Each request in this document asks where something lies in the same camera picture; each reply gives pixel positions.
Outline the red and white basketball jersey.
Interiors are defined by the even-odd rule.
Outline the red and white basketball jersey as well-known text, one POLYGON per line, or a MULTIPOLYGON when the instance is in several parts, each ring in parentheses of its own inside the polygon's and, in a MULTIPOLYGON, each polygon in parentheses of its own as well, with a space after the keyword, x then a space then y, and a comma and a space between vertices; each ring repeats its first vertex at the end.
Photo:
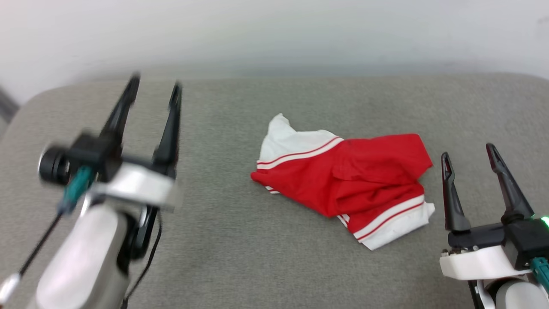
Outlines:
POLYGON ((415 133, 343 139, 271 119, 251 179, 327 218, 376 250, 429 223, 420 178, 433 166, 415 133))

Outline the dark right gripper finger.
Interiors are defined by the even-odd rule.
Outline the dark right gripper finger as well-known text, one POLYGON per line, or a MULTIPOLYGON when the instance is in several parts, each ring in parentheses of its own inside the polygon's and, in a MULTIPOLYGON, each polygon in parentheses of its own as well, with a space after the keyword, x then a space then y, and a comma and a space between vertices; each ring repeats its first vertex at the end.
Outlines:
POLYGON ((464 233, 471 229, 469 220, 465 217, 459 195, 455 187, 455 173, 448 152, 441 155, 441 175, 443 203, 445 213, 445 229, 453 233, 464 233))
POLYGON ((501 217, 503 225, 531 219, 535 213, 525 198, 504 159, 493 143, 486 144, 486 150, 492 171, 498 176, 504 199, 505 211, 501 217))

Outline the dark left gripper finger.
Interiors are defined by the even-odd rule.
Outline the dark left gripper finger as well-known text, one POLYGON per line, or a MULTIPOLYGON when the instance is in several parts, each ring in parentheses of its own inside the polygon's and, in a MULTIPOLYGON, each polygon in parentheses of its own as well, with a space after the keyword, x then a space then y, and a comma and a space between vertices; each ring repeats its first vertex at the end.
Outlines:
POLYGON ((182 90, 183 86, 181 83, 175 83, 169 102, 169 115, 165 129, 153 155, 153 165, 159 168, 162 174, 173 179, 176 178, 176 168, 179 159, 182 90))
POLYGON ((139 73, 132 74, 101 131, 102 136, 114 136, 117 139, 123 137, 129 110, 135 103, 139 90, 140 79, 139 73))

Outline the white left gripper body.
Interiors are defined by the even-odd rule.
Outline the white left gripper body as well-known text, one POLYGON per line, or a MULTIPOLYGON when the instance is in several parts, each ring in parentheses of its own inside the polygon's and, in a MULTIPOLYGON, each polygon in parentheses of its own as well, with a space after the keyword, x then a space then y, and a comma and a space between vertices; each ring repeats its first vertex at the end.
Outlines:
POLYGON ((134 205, 150 205, 173 212, 183 204, 180 184, 174 168, 166 173, 139 164, 124 162, 107 182, 94 182, 88 189, 88 207, 107 198, 134 205))

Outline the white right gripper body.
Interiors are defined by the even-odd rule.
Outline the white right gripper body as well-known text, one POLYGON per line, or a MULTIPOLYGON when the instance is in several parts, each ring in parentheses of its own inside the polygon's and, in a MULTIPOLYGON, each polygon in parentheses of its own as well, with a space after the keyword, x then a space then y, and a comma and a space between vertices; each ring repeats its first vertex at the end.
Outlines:
POLYGON ((457 280, 488 280, 530 273, 526 267, 514 268, 501 246, 503 239, 502 223, 450 231, 450 249, 439 259, 442 274, 457 280))

